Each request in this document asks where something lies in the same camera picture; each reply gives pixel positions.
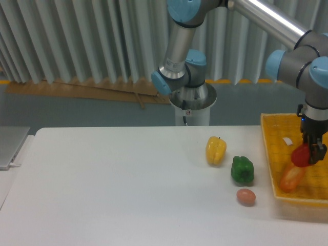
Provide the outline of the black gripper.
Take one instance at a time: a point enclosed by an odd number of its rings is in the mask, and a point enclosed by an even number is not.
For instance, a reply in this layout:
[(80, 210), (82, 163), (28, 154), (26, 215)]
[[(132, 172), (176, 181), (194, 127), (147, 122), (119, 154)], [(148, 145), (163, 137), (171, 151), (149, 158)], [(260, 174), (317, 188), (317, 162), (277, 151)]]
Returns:
[(327, 146), (320, 139), (320, 121), (312, 119), (305, 114), (306, 105), (299, 104), (297, 116), (301, 118), (300, 131), (302, 133), (303, 144), (310, 150), (309, 164), (314, 165), (324, 159)]

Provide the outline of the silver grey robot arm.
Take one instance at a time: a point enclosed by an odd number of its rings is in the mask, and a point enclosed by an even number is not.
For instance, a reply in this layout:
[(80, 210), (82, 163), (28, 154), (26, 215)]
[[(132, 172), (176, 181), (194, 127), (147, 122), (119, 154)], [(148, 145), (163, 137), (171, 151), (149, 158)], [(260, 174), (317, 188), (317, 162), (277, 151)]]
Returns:
[(327, 146), (327, 34), (318, 34), (261, 1), (168, 1), (168, 12), (174, 20), (163, 62), (151, 75), (160, 94), (180, 91), (181, 109), (191, 109), (191, 96), (203, 91), (198, 101), (209, 107), (216, 99), (205, 86), (206, 57), (190, 48), (195, 30), (206, 14), (218, 7), (237, 11), (268, 34), (279, 40), (288, 51), (276, 50), (267, 59), (266, 73), (305, 93), (305, 103), (298, 106), (302, 145), (291, 155), (297, 167), (308, 167), (324, 159)]

